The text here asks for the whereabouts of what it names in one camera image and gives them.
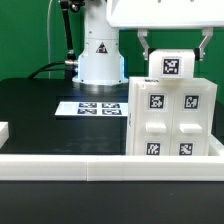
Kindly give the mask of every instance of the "black tabletop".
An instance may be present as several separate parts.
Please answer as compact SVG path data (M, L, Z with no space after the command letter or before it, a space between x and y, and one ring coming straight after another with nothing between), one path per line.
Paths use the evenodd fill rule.
M60 101L125 102L128 90L96 93L65 80L0 82L0 121L9 122L7 154L125 154L126 117L55 116Z
M127 102L127 91L96 94L64 80L0 82L0 121L9 122L1 153L125 153L125 117L55 117L63 101ZM213 132L222 137L222 105ZM214 224L224 222L224 182L0 181L0 222Z

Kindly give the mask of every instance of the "green background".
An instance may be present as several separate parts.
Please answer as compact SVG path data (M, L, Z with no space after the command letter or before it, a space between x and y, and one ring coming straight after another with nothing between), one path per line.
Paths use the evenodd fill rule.
M0 2L0 80L27 77L48 64L47 14L49 0ZM83 50L83 12L70 13L74 49ZM66 42L63 19L57 0L52 2L50 17L52 62L64 60ZM200 30L150 31L148 42L155 48L195 48L203 37ZM127 58L127 74L147 74L143 49L136 31L120 32L120 52ZM206 48L203 62L196 62L195 77L204 77L218 84L217 100L224 104L224 31L215 30ZM63 78L62 73L55 73Z

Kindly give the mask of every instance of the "white block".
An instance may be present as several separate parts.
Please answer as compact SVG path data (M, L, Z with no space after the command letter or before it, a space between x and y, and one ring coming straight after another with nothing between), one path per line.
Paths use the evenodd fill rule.
M121 181L122 180L122 157L99 156L88 161L88 181Z
M0 148L9 138L8 122L0 122Z
M193 50L156 50L149 55L150 78L193 78Z
M148 133L166 133L166 125L163 123L147 123L146 131Z
M180 124L180 130L185 134L202 133L202 127L198 124Z

